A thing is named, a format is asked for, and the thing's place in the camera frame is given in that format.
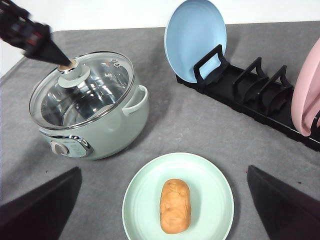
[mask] green plate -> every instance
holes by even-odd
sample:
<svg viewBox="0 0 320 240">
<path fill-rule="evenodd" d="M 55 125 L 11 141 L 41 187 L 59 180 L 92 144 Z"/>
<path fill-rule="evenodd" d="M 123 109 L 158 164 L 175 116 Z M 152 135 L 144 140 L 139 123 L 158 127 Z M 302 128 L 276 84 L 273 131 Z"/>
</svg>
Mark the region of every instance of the green plate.
<svg viewBox="0 0 320 240">
<path fill-rule="evenodd" d="M 160 226 L 164 183 L 181 179 L 190 189 L 191 223 L 186 231 L 167 234 Z M 234 199 L 222 172 L 191 153 L 159 156 L 131 180 L 123 199 L 122 222 L 129 240 L 224 240 L 234 217 Z"/>
</svg>

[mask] black dish rack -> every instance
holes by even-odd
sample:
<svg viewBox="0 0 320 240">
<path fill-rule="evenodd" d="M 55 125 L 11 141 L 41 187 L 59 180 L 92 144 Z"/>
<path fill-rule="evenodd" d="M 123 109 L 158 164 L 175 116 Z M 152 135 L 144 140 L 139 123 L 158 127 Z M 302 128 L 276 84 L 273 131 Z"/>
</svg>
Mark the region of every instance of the black dish rack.
<svg viewBox="0 0 320 240">
<path fill-rule="evenodd" d="M 200 68 L 216 54 L 220 66 L 203 79 Z M 262 70 L 261 63 L 262 58 L 258 57 L 246 69 L 233 66 L 225 59 L 219 44 L 194 65 L 197 83 L 184 81 L 178 75 L 176 79 L 178 83 L 218 100 L 320 152 L 320 130 L 317 127 L 320 111 L 313 119 L 311 135 L 301 135 L 291 119 L 294 87 L 286 78 L 287 66 L 282 66 L 269 78 Z"/>
</svg>

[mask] gray table surface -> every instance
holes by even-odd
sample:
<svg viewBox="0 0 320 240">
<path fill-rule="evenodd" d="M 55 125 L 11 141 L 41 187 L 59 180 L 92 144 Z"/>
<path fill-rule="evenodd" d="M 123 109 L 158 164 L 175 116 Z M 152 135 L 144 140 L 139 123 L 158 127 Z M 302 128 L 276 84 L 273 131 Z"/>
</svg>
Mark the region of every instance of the gray table surface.
<svg viewBox="0 0 320 240">
<path fill-rule="evenodd" d="M 178 84 L 165 56 L 164 31 L 161 27 L 53 34 L 69 57 L 99 50 L 123 53 L 150 91 L 150 115 L 142 133 L 107 159 L 86 161 L 54 155 L 38 132 L 29 115 L 29 97 L 53 64 L 24 58 L 1 79 L 2 204 L 79 166 L 82 186 L 60 239 L 125 240 L 121 212 L 130 180 L 150 160 L 172 152 L 200 155 L 225 174 L 235 204 L 228 239 L 268 239 L 248 188 L 248 165 L 320 200 L 320 154 Z M 232 24 L 227 25 L 227 35 L 226 58 L 233 65 L 246 68 L 260 56 L 270 76 L 287 65 L 287 78 L 294 84 L 320 36 L 320 22 Z"/>
</svg>

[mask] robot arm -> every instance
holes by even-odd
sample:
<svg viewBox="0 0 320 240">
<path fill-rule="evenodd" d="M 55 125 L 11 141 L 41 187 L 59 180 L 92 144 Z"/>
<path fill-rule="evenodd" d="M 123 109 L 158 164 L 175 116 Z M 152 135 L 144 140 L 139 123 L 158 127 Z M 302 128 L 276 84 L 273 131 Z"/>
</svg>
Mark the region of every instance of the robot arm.
<svg viewBox="0 0 320 240">
<path fill-rule="evenodd" d="M 0 37 L 25 50 L 27 58 L 68 66 L 71 62 L 51 40 L 50 27 L 29 19 L 29 12 L 10 0 L 0 0 Z"/>
</svg>

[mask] bread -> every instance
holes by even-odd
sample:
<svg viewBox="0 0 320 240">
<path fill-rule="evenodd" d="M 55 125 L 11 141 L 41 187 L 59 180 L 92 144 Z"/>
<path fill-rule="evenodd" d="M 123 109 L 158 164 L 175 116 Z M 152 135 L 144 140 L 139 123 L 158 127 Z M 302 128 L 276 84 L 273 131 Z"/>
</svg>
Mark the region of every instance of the bread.
<svg viewBox="0 0 320 240">
<path fill-rule="evenodd" d="M 160 199 L 160 224 L 167 234 L 185 231 L 191 220 L 190 190 L 180 179 L 166 181 Z"/>
</svg>

